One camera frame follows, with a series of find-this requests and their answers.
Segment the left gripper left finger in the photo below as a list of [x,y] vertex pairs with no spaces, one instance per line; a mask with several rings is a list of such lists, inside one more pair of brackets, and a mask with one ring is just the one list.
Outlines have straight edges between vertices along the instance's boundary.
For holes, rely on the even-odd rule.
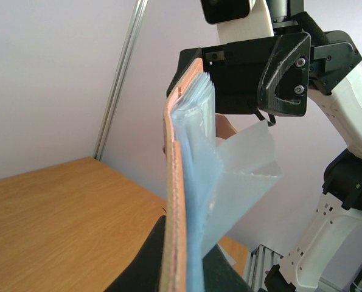
[[106,291],[154,292],[159,290],[165,219],[165,215],[158,218],[134,259],[105,289]]

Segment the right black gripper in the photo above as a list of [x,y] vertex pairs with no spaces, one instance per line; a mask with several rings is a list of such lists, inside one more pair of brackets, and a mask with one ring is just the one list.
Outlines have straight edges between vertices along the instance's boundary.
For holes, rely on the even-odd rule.
[[302,117],[308,89],[331,94],[362,61],[351,37],[340,30],[326,33],[329,44],[316,44],[306,32],[184,49],[168,87],[172,91],[191,63],[199,58],[215,86],[220,114],[264,111]]

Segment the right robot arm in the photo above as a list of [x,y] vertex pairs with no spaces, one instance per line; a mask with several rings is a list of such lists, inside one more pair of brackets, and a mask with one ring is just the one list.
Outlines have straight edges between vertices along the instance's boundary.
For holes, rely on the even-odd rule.
[[220,44],[181,51],[164,106],[167,161],[160,291],[205,291],[203,258],[280,177],[268,129],[314,101],[346,142],[315,215],[265,291],[315,291],[362,223],[362,57],[302,1],[202,1]]

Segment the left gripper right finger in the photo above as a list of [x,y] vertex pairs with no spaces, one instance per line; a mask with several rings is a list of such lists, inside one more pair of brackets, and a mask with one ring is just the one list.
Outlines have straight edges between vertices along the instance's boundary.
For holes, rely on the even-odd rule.
[[204,290],[206,292],[252,292],[226,260],[218,245],[203,258]]

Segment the pink leather card holder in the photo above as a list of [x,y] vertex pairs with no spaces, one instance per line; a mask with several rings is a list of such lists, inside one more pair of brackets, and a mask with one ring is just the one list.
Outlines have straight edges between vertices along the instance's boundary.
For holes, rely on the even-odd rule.
[[204,291],[203,258],[281,176],[267,121],[237,131],[196,58],[163,111],[167,216],[160,291]]

